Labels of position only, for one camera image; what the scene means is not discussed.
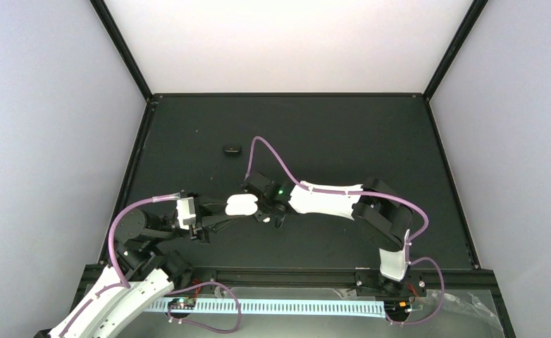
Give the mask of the white oval case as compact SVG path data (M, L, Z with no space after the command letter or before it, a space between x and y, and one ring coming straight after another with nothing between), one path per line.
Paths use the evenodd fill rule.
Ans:
M226 201L225 213L227 215L254 215L259 209L258 200L253 194L232 195Z

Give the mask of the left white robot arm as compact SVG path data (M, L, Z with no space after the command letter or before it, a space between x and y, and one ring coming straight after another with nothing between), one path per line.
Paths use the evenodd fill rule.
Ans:
M231 293L231 289L215 281L192 284L188 279L190 267L176 252L168 256L143 254L126 248L125 241L115 238L123 219L140 206L165 201L176 201L177 215L188 210L187 199L175 193L137 201L116 216L108 235L109 265L68 317L54 328L40 330L37 337L116 337L144 309L164 296L195 292L205 286Z

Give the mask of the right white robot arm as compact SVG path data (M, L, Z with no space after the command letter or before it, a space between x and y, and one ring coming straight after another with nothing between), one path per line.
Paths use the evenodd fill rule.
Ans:
M261 173L250 173L242 189L256 197L256 218L274 217L281 226L286 215L318 213L353 220L373 230L380 254L378 285L389 295L407 284L408 243L413 209L379 179L340 187L307 181L274 181Z

